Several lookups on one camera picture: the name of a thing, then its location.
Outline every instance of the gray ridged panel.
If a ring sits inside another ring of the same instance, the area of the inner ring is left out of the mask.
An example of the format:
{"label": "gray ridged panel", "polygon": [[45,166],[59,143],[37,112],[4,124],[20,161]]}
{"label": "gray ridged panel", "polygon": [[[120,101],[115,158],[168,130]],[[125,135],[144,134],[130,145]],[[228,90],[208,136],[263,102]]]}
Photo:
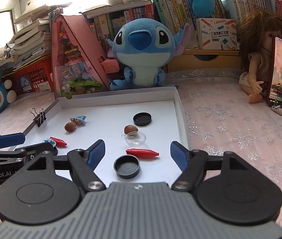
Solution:
{"label": "gray ridged panel", "polygon": [[269,222],[237,227],[213,219],[186,192],[166,183],[112,183],[88,193],[80,206],[57,222],[34,227],[3,222],[0,239],[278,239]]}

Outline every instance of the transparent plastic bowl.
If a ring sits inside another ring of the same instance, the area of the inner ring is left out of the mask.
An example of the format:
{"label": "transparent plastic bowl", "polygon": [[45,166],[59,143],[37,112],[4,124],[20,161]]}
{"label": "transparent plastic bowl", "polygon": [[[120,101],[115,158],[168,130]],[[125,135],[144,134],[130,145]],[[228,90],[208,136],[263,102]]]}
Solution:
{"label": "transparent plastic bowl", "polygon": [[127,135],[122,135],[122,137],[125,138],[129,146],[134,146],[134,147],[144,144],[146,140],[146,136],[139,131],[130,132]]}

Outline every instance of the phone case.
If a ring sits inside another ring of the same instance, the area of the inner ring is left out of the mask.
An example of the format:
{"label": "phone case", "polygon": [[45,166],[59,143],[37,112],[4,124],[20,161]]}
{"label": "phone case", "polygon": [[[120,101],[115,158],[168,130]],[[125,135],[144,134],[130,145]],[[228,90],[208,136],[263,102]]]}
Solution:
{"label": "phone case", "polygon": [[[266,91],[266,103],[269,106],[274,106],[274,102],[270,101],[270,92],[271,92],[271,86],[272,86],[272,80],[273,80],[273,72],[274,72],[274,60],[275,60],[275,40],[278,36],[274,36],[272,39],[272,56],[271,56],[271,64],[270,64],[270,78],[269,78],[269,82],[268,82],[268,87],[267,87],[267,91]],[[282,101],[277,100],[276,106],[280,105],[280,107],[282,108]]]}

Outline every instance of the plush toy's nose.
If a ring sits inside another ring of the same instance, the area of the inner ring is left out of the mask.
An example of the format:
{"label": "plush toy's nose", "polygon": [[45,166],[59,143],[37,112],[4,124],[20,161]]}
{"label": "plush toy's nose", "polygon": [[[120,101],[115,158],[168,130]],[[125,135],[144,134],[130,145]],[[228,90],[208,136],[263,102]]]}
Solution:
{"label": "plush toy's nose", "polygon": [[146,30],[131,32],[129,42],[135,49],[141,51],[151,44],[151,34]]}

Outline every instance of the silver bolt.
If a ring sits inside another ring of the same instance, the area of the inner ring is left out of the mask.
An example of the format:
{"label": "silver bolt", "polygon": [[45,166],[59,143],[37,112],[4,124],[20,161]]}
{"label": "silver bolt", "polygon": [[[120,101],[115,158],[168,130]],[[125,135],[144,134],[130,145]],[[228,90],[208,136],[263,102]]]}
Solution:
{"label": "silver bolt", "polygon": [[102,188],[103,184],[101,182],[98,182],[98,181],[92,181],[92,182],[89,182],[88,183],[88,188],[90,190],[99,190],[100,188]]}
{"label": "silver bolt", "polygon": [[189,186],[190,183],[184,181],[179,181],[174,185],[174,187],[177,188],[178,190],[186,190]]}

